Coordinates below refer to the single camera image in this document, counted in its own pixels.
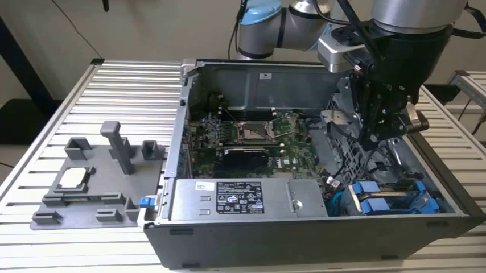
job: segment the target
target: white sticker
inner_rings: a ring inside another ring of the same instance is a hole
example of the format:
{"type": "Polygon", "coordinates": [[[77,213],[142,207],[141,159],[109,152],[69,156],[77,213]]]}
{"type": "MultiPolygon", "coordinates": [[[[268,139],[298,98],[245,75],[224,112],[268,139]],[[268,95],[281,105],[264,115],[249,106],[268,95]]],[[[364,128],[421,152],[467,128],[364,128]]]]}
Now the white sticker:
{"type": "Polygon", "coordinates": [[[325,183],[329,184],[333,188],[336,188],[340,184],[340,182],[335,180],[330,176],[326,178],[325,183]]]}
{"type": "Polygon", "coordinates": [[[196,182],[196,191],[213,191],[213,182],[196,182]]]}
{"type": "Polygon", "coordinates": [[[260,80],[270,80],[272,74],[270,73],[260,73],[260,80]]]}

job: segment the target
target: black cable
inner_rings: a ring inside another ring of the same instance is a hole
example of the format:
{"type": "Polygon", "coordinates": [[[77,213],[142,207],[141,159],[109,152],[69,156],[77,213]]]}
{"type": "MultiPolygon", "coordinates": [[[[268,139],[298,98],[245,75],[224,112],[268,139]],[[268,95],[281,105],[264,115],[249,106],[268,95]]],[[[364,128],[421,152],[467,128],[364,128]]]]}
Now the black cable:
{"type": "Polygon", "coordinates": [[[73,23],[73,21],[69,19],[67,15],[65,14],[63,10],[61,9],[61,7],[57,5],[54,0],[50,0],[51,3],[55,5],[57,9],[61,11],[61,13],[63,14],[63,17],[66,18],[66,20],[69,21],[70,25],[73,26],[74,31],[77,32],[78,36],[81,36],[82,40],[85,41],[85,43],[89,45],[89,47],[92,48],[92,50],[96,52],[97,57],[101,57],[101,54],[97,52],[97,50],[94,49],[94,47],[92,46],[92,44],[89,43],[89,41],[85,39],[85,37],[82,36],[82,34],[78,32],[75,25],[73,23]]]}
{"type": "Polygon", "coordinates": [[[0,162],[0,165],[3,165],[5,167],[7,167],[7,168],[11,168],[11,169],[13,169],[13,166],[11,166],[11,165],[9,165],[9,164],[6,164],[6,163],[0,162]]]}
{"type": "Polygon", "coordinates": [[[316,124],[317,122],[320,122],[320,118],[310,118],[308,119],[308,121],[305,121],[304,126],[308,127],[312,124],[316,124]]]}
{"type": "Polygon", "coordinates": [[[367,51],[369,52],[372,62],[373,62],[373,68],[376,69],[379,67],[379,64],[381,63],[381,55],[377,51],[376,45],[372,43],[369,36],[365,33],[365,30],[363,28],[363,25],[359,21],[359,17],[355,13],[355,10],[351,7],[351,4],[347,0],[336,0],[337,4],[345,14],[347,19],[351,22],[351,25],[355,29],[355,31],[359,34],[359,37],[363,40],[363,44],[365,46],[367,51]]]}
{"type": "Polygon", "coordinates": [[[339,170],[335,172],[335,174],[333,175],[330,175],[330,177],[332,178],[335,178],[337,175],[340,175],[340,172],[343,171],[343,169],[344,169],[344,158],[341,158],[341,160],[343,160],[343,163],[341,163],[341,165],[340,165],[340,168],[339,168],[339,170]]]}
{"type": "Polygon", "coordinates": [[[212,126],[212,128],[213,128],[213,132],[214,132],[214,134],[216,134],[216,139],[213,140],[213,141],[216,141],[217,139],[218,139],[218,133],[217,133],[217,128],[216,128],[216,126],[212,124],[212,123],[209,123],[209,121],[189,121],[190,123],[196,123],[196,124],[209,124],[210,126],[212,126]]]}
{"type": "Polygon", "coordinates": [[[238,49],[237,49],[237,29],[238,29],[238,24],[240,24],[240,21],[242,19],[242,15],[244,15],[244,12],[245,12],[246,2],[248,2],[248,0],[240,0],[240,8],[237,9],[233,32],[230,33],[229,43],[228,43],[228,60],[230,60],[230,44],[233,42],[233,39],[234,39],[234,50],[236,50],[236,53],[238,53],[238,49]]]}
{"type": "Polygon", "coordinates": [[[217,92],[217,91],[212,91],[212,92],[206,93],[206,97],[205,97],[205,110],[206,111],[210,111],[210,109],[209,109],[209,100],[210,100],[212,95],[221,95],[221,93],[217,92]]]}
{"type": "Polygon", "coordinates": [[[325,16],[325,14],[321,13],[321,10],[318,8],[318,4],[317,4],[317,0],[312,0],[312,4],[313,4],[313,8],[318,14],[318,16],[329,23],[332,24],[341,24],[343,26],[348,26],[351,24],[351,22],[348,21],[341,21],[341,20],[336,20],[336,19],[332,19],[329,17],[325,16]]]}
{"type": "Polygon", "coordinates": [[[308,117],[308,115],[313,114],[317,111],[321,111],[322,109],[324,109],[324,105],[317,105],[313,109],[308,110],[305,113],[300,113],[298,118],[312,118],[312,117],[308,117]]]}
{"type": "Polygon", "coordinates": [[[468,1],[465,3],[464,10],[472,15],[473,19],[476,20],[480,31],[486,32],[486,17],[483,15],[483,13],[480,12],[480,10],[471,7],[468,5],[468,1]]]}
{"type": "MultiPolygon", "coordinates": [[[[367,158],[365,158],[364,164],[363,164],[363,166],[361,166],[363,174],[361,174],[361,176],[360,176],[360,179],[363,179],[363,178],[365,177],[365,175],[367,175],[367,174],[369,174],[369,173],[375,172],[375,171],[376,171],[377,169],[380,169],[381,167],[388,166],[388,165],[384,165],[384,166],[379,166],[379,167],[376,167],[376,168],[372,168],[371,170],[367,170],[367,163],[369,162],[369,160],[371,160],[371,157],[372,157],[373,153],[375,153],[375,152],[377,152],[381,148],[383,148],[383,149],[385,149],[385,152],[387,152],[388,154],[391,154],[391,149],[389,149],[389,147],[388,147],[387,145],[380,145],[380,146],[377,146],[375,149],[372,149],[372,150],[371,150],[369,154],[367,155],[367,158]]],[[[392,166],[389,166],[388,168],[395,167],[395,166],[399,166],[399,165],[397,165],[397,162],[395,161],[395,158],[392,158],[392,160],[391,160],[391,161],[392,161],[392,166]]]]}
{"type": "Polygon", "coordinates": [[[228,60],[230,60],[230,44],[233,42],[233,37],[237,29],[237,21],[234,23],[233,32],[230,33],[229,43],[228,43],[228,60]]]}
{"type": "Polygon", "coordinates": [[[376,166],[376,167],[373,167],[372,169],[369,169],[368,171],[367,171],[367,174],[369,175],[369,174],[372,174],[375,171],[377,171],[379,169],[381,169],[381,168],[392,168],[393,166],[391,166],[391,165],[381,165],[381,166],[376,166]]]}
{"type": "Polygon", "coordinates": [[[464,108],[461,108],[460,115],[459,115],[459,118],[456,119],[456,121],[460,121],[461,115],[464,114],[465,109],[467,109],[468,104],[471,103],[471,101],[472,101],[472,99],[469,98],[465,105],[464,105],[464,108]]]}
{"type": "Polygon", "coordinates": [[[381,148],[385,149],[385,153],[388,155],[388,159],[391,161],[392,167],[399,169],[401,166],[397,163],[396,158],[393,157],[393,152],[392,152],[391,148],[388,147],[388,145],[381,145],[381,148]]]}
{"type": "Polygon", "coordinates": [[[472,132],[471,132],[471,134],[472,135],[475,135],[476,134],[476,132],[477,132],[477,130],[479,130],[479,127],[480,127],[480,124],[483,124],[480,121],[477,122],[477,124],[476,124],[476,127],[473,127],[473,130],[472,130],[472,132]]]}
{"type": "Polygon", "coordinates": [[[356,142],[357,141],[357,139],[352,136],[352,135],[349,135],[349,134],[347,134],[340,128],[339,128],[339,126],[333,123],[333,121],[329,121],[328,122],[328,124],[330,125],[330,126],[333,126],[333,128],[335,128],[335,131],[341,135],[341,136],[344,136],[348,140],[351,140],[351,141],[353,141],[353,142],[356,142]]]}

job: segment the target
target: power supply label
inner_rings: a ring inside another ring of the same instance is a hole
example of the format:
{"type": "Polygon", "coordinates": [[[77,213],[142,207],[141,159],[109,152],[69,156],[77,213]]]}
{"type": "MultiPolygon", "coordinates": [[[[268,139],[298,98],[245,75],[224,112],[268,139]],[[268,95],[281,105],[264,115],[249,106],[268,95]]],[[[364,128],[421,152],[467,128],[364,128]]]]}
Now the power supply label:
{"type": "Polygon", "coordinates": [[[217,182],[216,212],[264,213],[261,182],[217,182]]]}

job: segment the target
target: blue latch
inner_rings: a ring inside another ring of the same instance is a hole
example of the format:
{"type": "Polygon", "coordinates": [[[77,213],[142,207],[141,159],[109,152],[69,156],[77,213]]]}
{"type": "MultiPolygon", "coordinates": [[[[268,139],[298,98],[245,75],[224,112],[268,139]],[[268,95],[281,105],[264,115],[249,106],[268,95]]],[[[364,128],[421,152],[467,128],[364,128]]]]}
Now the blue latch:
{"type": "Polygon", "coordinates": [[[140,198],[140,207],[146,209],[154,208],[154,197],[142,197],[140,198]]]}
{"type": "Polygon", "coordinates": [[[391,211],[384,198],[367,199],[360,204],[364,214],[387,214],[391,211]]]}
{"type": "Polygon", "coordinates": [[[375,181],[357,181],[353,183],[352,189],[357,195],[367,192],[380,192],[375,181]]]}

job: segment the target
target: aluminum table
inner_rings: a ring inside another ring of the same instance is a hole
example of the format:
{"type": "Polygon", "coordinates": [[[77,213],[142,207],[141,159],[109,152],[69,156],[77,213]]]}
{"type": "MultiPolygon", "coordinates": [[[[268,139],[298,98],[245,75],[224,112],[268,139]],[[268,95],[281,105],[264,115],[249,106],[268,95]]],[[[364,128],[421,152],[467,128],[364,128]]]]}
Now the aluminum table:
{"type": "MultiPolygon", "coordinates": [[[[162,62],[105,60],[89,66],[0,186],[0,269],[35,273],[169,272],[158,264],[138,227],[31,231],[29,222],[62,165],[62,148],[70,137],[108,144],[98,131],[102,121],[116,120],[132,144],[154,139],[168,148],[178,103],[178,71],[178,63],[162,62]]],[[[429,120],[429,129],[421,135],[486,211],[484,148],[424,88],[416,108],[429,120]]],[[[484,256],[486,225],[480,225],[459,238],[435,241],[403,261],[218,268],[218,272],[472,273],[486,272],[484,256]]]]}

